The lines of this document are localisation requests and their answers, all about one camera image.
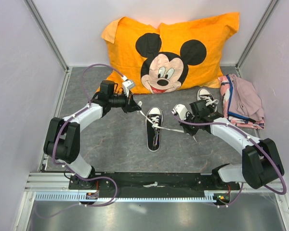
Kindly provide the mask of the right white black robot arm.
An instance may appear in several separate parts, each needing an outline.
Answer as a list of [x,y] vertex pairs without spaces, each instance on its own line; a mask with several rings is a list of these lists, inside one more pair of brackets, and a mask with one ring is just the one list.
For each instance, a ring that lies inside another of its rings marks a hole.
[[191,110],[178,104],[173,115],[184,132],[194,136],[201,129],[222,139],[241,155],[241,164],[224,164],[212,170],[211,184],[215,189],[223,189],[229,182],[246,183],[254,189],[279,179],[283,191],[286,190],[285,174],[275,142],[261,140],[232,125],[222,114],[206,105],[204,100],[190,104]]

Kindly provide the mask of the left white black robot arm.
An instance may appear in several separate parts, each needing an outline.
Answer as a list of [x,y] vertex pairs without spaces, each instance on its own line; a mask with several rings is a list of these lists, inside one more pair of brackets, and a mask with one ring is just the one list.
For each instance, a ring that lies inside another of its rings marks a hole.
[[85,189],[96,184],[95,169],[80,154],[80,134],[91,123],[104,117],[112,108],[121,108],[123,112],[140,111],[134,101],[131,89],[132,80],[124,80],[123,92],[115,93],[116,83],[104,80],[100,90],[77,112],[64,118],[50,120],[43,151],[52,158],[55,165],[62,165],[77,175],[79,183]]

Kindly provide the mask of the black canvas sneaker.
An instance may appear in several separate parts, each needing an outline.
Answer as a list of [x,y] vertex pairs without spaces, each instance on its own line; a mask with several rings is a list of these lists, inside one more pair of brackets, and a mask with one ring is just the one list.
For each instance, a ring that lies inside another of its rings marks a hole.
[[150,151],[156,152],[160,148],[160,128],[163,122],[162,111],[152,107],[146,115],[146,144]]

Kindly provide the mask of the white shoelace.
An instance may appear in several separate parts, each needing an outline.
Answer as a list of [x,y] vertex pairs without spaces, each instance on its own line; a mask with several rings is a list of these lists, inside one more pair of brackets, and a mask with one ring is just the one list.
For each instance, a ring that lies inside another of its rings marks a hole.
[[[137,103],[139,106],[142,106],[143,102],[142,101],[139,101]],[[168,131],[173,131],[173,132],[179,132],[179,133],[184,133],[184,134],[187,134],[185,133],[183,130],[178,130],[178,129],[171,129],[171,128],[165,128],[165,127],[161,127],[161,126],[158,126],[157,124],[155,124],[148,116],[146,116],[142,110],[140,110],[140,113],[141,115],[143,115],[147,121],[149,121],[151,124],[152,124],[152,128],[158,128],[158,129],[164,129],[164,130],[168,130]]]

